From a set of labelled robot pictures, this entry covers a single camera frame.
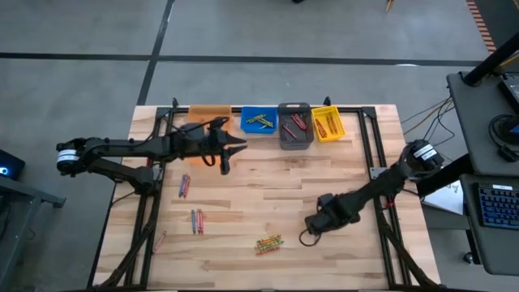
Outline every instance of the white paper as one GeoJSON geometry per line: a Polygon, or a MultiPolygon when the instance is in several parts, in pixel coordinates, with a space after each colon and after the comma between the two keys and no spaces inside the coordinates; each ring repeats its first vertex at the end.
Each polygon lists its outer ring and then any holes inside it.
{"type": "Polygon", "coordinates": [[[453,182],[426,196],[423,203],[445,211],[463,215],[463,190],[460,181],[453,182]]]}

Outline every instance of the table leg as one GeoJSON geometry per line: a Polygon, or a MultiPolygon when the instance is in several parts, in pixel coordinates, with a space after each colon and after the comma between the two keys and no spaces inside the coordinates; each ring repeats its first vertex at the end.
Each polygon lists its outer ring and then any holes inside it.
{"type": "Polygon", "coordinates": [[[470,255],[472,257],[472,262],[474,264],[481,264],[481,260],[479,259],[478,248],[476,247],[476,242],[474,241],[474,236],[472,235],[472,230],[466,230],[467,240],[469,240],[470,247],[470,255]]]}
{"type": "Polygon", "coordinates": [[[55,208],[61,208],[65,204],[65,198],[58,197],[56,195],[51,195],[44,191],[39,191],[35,188],[26,186],[21,182],[16,182],[9,178],[0,177],[0,191],[5,191],[6,193],[16,193],[21,195],[26,195],[35,199],[42,200],[44,202],[51,203],[55,208]]]}
{"type": "Polygon", "coordinates": [[[421,198],[430,195],[436,190],[447,186],[449,183],[454,183],[460,179],[462,174],[473,174],[474,169],[472,162],[470,162],[469,154],[456,159],[453,163],[445,166],[442,170],[431,176],[421,180],[416,184],[418,193],[421,198]]]}

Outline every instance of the yellow bin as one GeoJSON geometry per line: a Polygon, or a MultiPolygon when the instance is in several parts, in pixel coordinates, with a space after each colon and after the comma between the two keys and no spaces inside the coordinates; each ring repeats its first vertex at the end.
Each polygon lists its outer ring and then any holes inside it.
{"type": "Polygon", "coordinates": [[[311,121],[314,124],[315,133],[317,134],[319,142],[338,140],[346,135],[346,131],[342,125],[341,115],[335,105],[312,109],[311,121]],[[319,121],[320,125],[326,131],[326,137],[321,135],[317,121],[319,121]],[[333,123],[335,123],[337,132],[332,130],[333,123]]]}

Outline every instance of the wooden board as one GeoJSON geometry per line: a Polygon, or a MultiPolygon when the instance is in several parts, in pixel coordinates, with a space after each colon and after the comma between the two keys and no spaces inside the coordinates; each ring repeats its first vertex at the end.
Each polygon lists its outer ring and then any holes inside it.
{"type": "MultiPolygon", "coordinates": [[[[405,146],[395,105],[377,105],[388,164],[405,146]]],[[[156,106],[135,109],[129,137],[144,139],[152,129],[156,106]]],[[[178,114],[181,125],[186,115],[178,114]]],[[[283,151],[279,135],[246,135],[234,115],[231,132],[247,139],[248,148],[231,159],[231,171],[220,175],[217,166],[174,161],[167,165],[157,224],[157,238],[168,235],[152,256],[148,288],[179,289],[383,289],[387,288],[373,203],[360,212],[361,221],[323,235],[314,247],[298,241],[303,219],[315,212],[316,199],[325,193],[353,191],[368,182],[357,114],[342,114],[346,137],[314,143],[305,151],[283,151]],[[191,176],[186,199],[178,198],[182,175],[191,176]],[[203,235],[191,229],[191,210],[205,214],[203,235]],[[255,241],[282,234],[279,251],[256,256],[255,241]]],[[[372,153],[377,161],[370,132],[372,153]]],[[[123,164],[143,165],[141,158],[123,164]]],[[[132,189],[117,187],[114,199],[132,189]]],[[[139,197],[132,195],[112,207],[94,283],[103,282],[128,251],[139,197]]],[[[406,248],[434,281],[438,271],[418,197],[402,192],[397,211],[406,248]]],[[[400,278],[396,252],[392,253],[400,278]]],[[[139,279],[140,262],[135,271],[139,279]]]]}

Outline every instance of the black desk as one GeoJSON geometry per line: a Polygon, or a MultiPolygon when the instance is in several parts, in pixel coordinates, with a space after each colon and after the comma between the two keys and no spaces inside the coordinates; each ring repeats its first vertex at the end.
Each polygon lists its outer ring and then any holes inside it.
{"type": "Polygon", "coordinates": [[[485,227],[479,223],[479,198],[475,183],[519,185],[519,178],[463,174],[460,177],[469,214],[469,244],[474,262],[479,260],[490,274],[519,276],[519,230],[485,227]]]}
{"type": "Polygon", "coordinates": [[[468,154],[458,158],[430,179],[418,184],[420,194],[453,183],[460,174],[519,177],[519,162],[506,162],[497,155],[497,147],[488,135],[488,123],[498,114],[514,114],[498,89],[499,77],[485,77],[478,87],[463,83],[459,74],[447,76],[468,154]]]}
{"type": "Polygon", "coordinates": [[[11,205],[11,219],[0,241],[0,291],[6,291],[38,208],[43,202],[61,208],[65,204],[65,199],[35,190],[3,176],[0,176],[0,195],[7,197],[11,205]]]}
{"type": "Polygon", "coordinates": [[[474,262],[483,264],[491,274],[519,276],[519,231],[480,226],[479,198],[471,188],[477,181],[519,185],[519,162],[510,163],[499,157],[488,134],[488,123],[496,115],[514,114],[498,89],[499,82],[499,77],[488,76],[479,86],[470,87],[459,74],[447,76],[469,153],[423,179],[417,188],[424,196],[460,179],[470,227],[465,232],[474,262]]]}

